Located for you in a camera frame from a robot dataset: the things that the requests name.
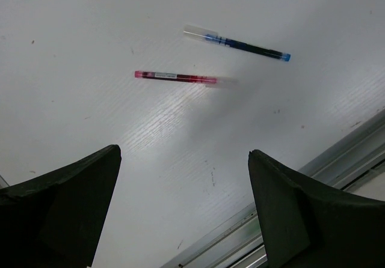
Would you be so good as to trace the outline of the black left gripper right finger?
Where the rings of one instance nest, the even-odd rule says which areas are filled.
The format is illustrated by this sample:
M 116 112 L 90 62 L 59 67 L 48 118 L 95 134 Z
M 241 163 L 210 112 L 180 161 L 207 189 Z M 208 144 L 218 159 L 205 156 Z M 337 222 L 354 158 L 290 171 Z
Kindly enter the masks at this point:
M 254 150 L 248 170 L 268 267 L 383 267 L 384 202 Z

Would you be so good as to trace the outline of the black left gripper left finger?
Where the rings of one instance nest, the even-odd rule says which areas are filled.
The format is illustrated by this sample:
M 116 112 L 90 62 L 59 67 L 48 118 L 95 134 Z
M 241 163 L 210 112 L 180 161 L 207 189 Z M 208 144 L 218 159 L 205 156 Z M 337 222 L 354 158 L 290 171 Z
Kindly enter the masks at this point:
M 91 267 L 112 199 L 121 149 L 1 189 L 1 267 Z

